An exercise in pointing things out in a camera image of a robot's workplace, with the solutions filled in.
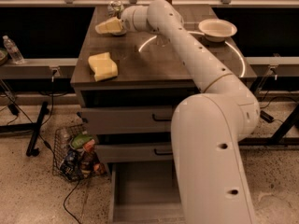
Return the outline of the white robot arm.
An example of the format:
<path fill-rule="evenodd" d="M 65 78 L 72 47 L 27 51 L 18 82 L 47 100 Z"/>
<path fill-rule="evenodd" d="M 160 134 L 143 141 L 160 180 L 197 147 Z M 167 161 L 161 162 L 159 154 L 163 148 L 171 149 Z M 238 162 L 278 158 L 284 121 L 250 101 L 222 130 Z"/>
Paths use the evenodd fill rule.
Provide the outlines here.
<path fill-rule="evenodd" d="M 183 100 L 171 122 L 171 141 L 186 224 L 255 224 L 238 143 L 257 126 L 260 107 L 243 82 L 190 35 L 164 0 L 126 8 L 96 25 L 99 34 L 163 35 L 200 93 Z"/>

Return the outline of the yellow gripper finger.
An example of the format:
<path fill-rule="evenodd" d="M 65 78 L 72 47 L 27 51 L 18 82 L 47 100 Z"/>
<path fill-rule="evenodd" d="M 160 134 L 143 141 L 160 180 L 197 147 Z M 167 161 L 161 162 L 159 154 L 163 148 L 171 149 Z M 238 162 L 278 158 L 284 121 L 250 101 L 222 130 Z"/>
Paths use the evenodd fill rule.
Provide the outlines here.
<path fill-rule="evenodd" d="M 117 17 L 111 17 L 95 26 L 95 31 L 98 34 L 113 34 L 122 35 L 124 29 L 121 21 Z"/>

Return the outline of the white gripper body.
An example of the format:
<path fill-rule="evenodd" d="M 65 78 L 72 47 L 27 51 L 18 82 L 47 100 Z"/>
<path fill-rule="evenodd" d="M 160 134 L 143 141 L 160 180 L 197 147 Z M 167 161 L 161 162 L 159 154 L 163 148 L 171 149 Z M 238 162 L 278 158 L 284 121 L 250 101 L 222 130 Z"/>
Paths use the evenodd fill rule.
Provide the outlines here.
<path fill-rule="evenodd" d="M 123 27 L 129 32 L 148 32 L 150 26 L 147 16 L 148 8 L 144 6 L 131 6 L 121 14 Z"/>

